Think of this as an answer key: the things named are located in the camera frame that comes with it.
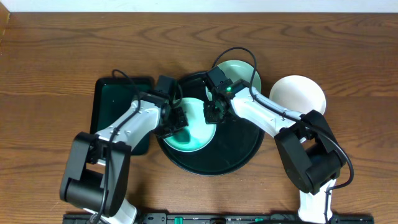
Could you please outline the green scouring sponge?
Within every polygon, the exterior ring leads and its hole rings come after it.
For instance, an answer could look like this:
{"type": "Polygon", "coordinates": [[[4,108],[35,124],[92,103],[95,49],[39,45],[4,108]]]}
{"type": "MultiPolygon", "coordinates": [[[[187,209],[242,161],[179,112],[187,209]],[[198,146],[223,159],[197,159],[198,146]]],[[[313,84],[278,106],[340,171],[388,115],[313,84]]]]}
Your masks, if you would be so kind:
{"type": "Polygon", "coordinates": [[[188,144],[190,142],[190,139],[191,139],[190,132],[187,131],[186,129],[183,129],[175,133],[173,136],[169,137],[169,141],[172,144],[188,144]]]}

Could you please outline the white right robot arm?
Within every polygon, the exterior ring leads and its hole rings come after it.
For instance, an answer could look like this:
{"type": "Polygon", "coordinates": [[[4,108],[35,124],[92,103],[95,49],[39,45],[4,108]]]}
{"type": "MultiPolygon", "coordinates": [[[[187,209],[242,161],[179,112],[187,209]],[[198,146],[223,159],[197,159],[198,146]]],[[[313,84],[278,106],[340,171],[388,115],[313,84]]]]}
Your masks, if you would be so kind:
{"type": "Polygon", "coordinates": [[[273,137],[285,173],[300,191],[298,215],[307,223],[329,223],[331,193],[348,155],[337,143],[323,115],[291,111],[261,95],[244,80],[204,79],[212,99],[205,103],[207,123],[231,115],[246,119],[273,137]]]}

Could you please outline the mint green plate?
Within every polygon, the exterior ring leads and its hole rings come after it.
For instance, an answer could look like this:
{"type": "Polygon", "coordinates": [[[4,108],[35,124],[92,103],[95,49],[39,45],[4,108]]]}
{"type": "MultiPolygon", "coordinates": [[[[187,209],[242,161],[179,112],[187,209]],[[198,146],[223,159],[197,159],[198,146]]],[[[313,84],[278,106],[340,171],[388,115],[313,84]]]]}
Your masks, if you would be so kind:
{"type": "Polygon", "coordinates": [[[204,148],[213,139],[216,133],[215,124],[206,124],[202,100],[196,98],[183,98],[180,104],[188,120],[188,126],[183,128],[190,132],[191,139],[188,144],[172,144],[169,137],[164,142],[180,152],[195,152],[204,148]]]}
{"type": "MultiPolygon", "coordinates": [[[[232,82],[236,82],[239,79],[243,79],[247,82],[250,82],[251,77],[252,77],[252,72],[254,70],[253,66],[250,65],[247,62],[244,62],[242,60],[228,60],[225,62],[222,62],[217,65],[223,73],[226,75],[227,78],[231,79],[232,82]]],[[[261,78],[256,71],[254,79],[253,79],[253,87],[256,88],[257,91],[262,90],[262,84],[261,84],[261,78]]],[[[206,96],[208,100],[212,100],[212,94],[210,90],[205,88],[206,90],[206,96]]]]}

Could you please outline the white plate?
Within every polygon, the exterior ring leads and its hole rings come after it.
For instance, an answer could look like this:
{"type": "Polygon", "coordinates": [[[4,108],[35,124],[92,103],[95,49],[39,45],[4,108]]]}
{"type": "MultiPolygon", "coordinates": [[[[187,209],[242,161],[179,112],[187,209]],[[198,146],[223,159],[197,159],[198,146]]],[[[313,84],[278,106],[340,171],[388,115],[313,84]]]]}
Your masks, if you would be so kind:
{"type": "Polygon", "coordinates": [[[284,108],[304,114],[311,110],[321,114],[326,111],[326,97],[321,87],[300,75],[290,75],[278,80],[271,88],[269,98],[284,108]]]}

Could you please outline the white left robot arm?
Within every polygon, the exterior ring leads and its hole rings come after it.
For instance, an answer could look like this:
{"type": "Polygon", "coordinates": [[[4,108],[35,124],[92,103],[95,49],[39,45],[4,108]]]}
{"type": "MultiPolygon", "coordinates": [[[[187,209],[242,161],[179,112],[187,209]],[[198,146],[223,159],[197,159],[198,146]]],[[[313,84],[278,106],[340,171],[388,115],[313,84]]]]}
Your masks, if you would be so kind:
{"type": "Polygon", "coordinates": [[[182,100],[140,93],[124,114],[94,134],[78,133],[70,149],[59,196],[91,213],[88,223],[134,223],[137,208],[125,198],[131,152],[150,132],[169,137],[187,126],[182,100]]]}

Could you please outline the mint green plate front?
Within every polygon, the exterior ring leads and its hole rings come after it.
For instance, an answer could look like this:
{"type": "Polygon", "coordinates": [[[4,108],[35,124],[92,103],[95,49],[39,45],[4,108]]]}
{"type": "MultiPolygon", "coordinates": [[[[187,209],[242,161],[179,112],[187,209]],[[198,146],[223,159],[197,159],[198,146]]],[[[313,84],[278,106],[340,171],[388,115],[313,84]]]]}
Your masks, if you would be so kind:
{"type": "Polygon", "coordinates": [[[188,144],[172,144],[169,137],[164,142],[180,152],[195,152],[204,148],[213,139],[216,133],[215,124],[206,124],[202,100],[196,98],[183,98],[180,104],[188,120],[188,126],[183,128],[190,132],[191,139],[188,144]]]}

